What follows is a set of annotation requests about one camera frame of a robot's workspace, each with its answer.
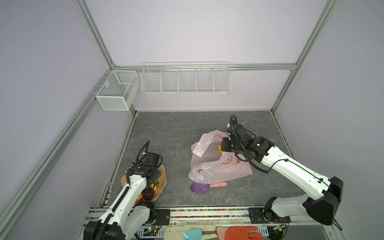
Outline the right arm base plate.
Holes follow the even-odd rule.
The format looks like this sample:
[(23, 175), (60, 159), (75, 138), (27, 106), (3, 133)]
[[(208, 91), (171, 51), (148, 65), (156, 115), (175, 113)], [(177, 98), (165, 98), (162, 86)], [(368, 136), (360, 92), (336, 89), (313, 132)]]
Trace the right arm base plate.
[(249, 218), (252, 224), (288, 224), (291, 223), (290, 217), (279, 217), (264, 207), (248, 208)]

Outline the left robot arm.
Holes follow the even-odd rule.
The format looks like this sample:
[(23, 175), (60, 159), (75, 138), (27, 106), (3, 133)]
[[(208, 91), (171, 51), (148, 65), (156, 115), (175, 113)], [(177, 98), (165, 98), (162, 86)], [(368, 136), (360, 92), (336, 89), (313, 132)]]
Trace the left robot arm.
[(161, 176), (163, 157), (149, 152), (150, 141), (140, 149), (126, 172), (126, 184), (106, 212), (90, 221), (83, 232), (84, 240), (130, 240), (143, 224), (156, 221), (156, 207), (150, 201), (137, 201), (140, 194), (152, 190)]

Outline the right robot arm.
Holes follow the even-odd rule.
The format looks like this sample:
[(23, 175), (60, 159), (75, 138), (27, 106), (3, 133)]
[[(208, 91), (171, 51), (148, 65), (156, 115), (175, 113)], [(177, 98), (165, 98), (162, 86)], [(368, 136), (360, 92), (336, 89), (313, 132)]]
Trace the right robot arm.
[(310, 217), (326, 226), (335, 223), (344, 188), (341, 179), (328, 178), (305, 167), (268, 139), (252, 134), (235, 115), (230, 116), (226, 132), (228, 136), (223, 138), (221, 145), (223, 152), (234, 153), (261, 173), (274, 170), (304, 191), (298, 197), (271, 197), (263, 209), (266, 221)]

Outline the pink plastic bag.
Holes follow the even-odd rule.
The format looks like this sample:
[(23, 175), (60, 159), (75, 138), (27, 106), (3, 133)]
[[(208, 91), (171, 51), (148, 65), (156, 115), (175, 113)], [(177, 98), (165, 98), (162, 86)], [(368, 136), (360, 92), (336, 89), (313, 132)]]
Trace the pink plastic bag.
[(200, 184), (216, 184), (252, 175), (253, 171), (248, 162), (243, 162), (234, 153), (223, 152), (221, 146), (223, 137), (228, 134), (219, 130), (205, 133), (200, 140), (191, 146), (193, 153), (189, 178)]

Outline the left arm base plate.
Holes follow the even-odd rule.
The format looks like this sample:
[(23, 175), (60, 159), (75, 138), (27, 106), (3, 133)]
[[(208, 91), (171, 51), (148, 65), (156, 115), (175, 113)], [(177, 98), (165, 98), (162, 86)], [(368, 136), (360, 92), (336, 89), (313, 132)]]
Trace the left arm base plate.
[(170, 209), (156, 209), (155, 214), (151, 213), (149, 220), (142, 226), (168, 226), (171, 220)]

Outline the yellow banana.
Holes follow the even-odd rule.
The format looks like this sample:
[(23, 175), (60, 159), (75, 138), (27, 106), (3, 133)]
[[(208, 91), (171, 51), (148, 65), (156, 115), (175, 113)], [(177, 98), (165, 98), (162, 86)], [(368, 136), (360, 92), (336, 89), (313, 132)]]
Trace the yellow banana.
[(221, 148), (221, 146), (220, 146), (220, 145), (218, 145), (218, 149), (219, 149), (219, 151), (220, 151), (221, 155), (223, 155), (223, 151), (222, 151), (222, 148)]

